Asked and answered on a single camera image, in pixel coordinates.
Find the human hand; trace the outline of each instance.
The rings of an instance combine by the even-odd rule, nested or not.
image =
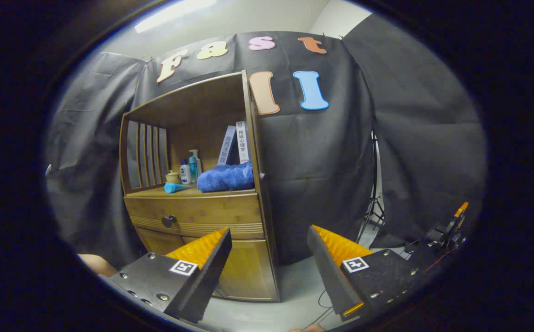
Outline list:
[[[320,324],[312,324],[305,328],[304,332],[324,332],[324,328],[320,326]],[[288,332],[303,332],[301,328],[294,328],[292,330],[289,330]]]

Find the red wire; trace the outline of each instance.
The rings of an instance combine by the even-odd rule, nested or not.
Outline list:
[[[439,258],[439,259],[437,260],[437,262],[433,263],[430,267],[427,267],[427,269],[425,269],[424,271],[426,272],[426,271],[428,271],[429,269],[431,269],[431,267],[434,267],[435,264],[437,264],[438,262],[440,262],[440,260],[443,259],[443,257],[445,257],[446,254],[449,254],[450,252],[452,252],[452,250],[449,250],[448,252],[445,252],[445,254],[442,255],[441,258]]]

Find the ceiling light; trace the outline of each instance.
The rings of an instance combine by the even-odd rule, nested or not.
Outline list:
[[[216,0],[182,0],[176,4],[169,6],[166,9],[162,9],[158,13],[152,15],[151,17],[143,20],[135,26],[136,32],[140,33],[146,31],[150,28],[156,27],[166,21],[175,19],[186,13],[196,11],[208,6],[213,5]]]

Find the letter a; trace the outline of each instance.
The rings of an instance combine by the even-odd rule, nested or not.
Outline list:
[[[219,57],[226,54],[225,41],[215,41],[201,47],[201,52],[197,54],[197,59],[207,59],[208,57]]]

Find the floor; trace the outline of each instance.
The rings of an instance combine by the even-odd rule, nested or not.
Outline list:
[[[367,225],[359,244],[368,248],[379,228]],[[391,248],[404,258],[404,248]],[[378,252],[383,249],[372,249]],[[330,307],[330,298],[313,257],[279,268],[281,303],[253,303],[210,299],[203,320],[197,326],[211,332],[287,332],[292,328],[305,328],[316,321],[326,330],[346,324]]]

